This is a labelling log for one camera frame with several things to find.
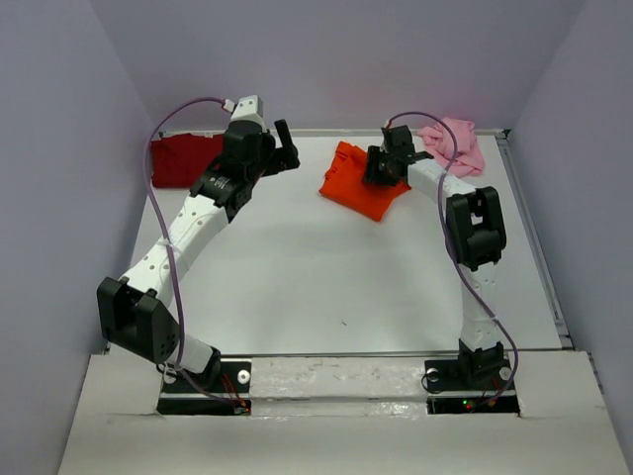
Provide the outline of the orange t-shirt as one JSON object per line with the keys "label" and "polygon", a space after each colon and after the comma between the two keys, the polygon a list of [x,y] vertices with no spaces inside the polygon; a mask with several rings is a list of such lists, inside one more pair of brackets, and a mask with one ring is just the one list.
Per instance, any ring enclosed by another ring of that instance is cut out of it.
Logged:
{"label": "orange t-shirt", "polygon": [[340,142],[318,193],[345,208],[380,223],[392,203],[410,190],[403,183],[382,186],[365,183],[367,152],[349,142]]}

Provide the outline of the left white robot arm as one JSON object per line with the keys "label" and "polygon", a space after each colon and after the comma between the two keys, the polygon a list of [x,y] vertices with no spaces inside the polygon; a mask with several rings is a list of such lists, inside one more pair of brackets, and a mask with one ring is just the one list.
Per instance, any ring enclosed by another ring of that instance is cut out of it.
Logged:
{"label": "left white robot arm", "polygon": [[222,151],[192,185],[161,238],[119,278],[96,291],[103,337],[156,365],[170,366],[199,391],[222,373],[221,353],[185,332],[179,282],[211,240],[252,197],[260,178],[299,167],[298,150],[285,120],[269,131],[250,120],[233,120]]}

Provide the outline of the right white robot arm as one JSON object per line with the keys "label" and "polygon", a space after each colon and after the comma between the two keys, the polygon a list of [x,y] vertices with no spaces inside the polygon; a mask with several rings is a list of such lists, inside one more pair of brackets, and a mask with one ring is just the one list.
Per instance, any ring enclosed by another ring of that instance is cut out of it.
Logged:
{"label": "right white robot arm", "polygon": [[449,257],[461,283],[462,327],[458,354],[427,362],[422,381],[428,393],[480,391],[484,404],[510,386],[514,370],[502,340],[507,332],[492,307],[497,265],[506,231],[497,189],[477,188],[418,151],[408,127],[382,128],[383,142],[368,149],[367,184],[405,184],[434,200]]}

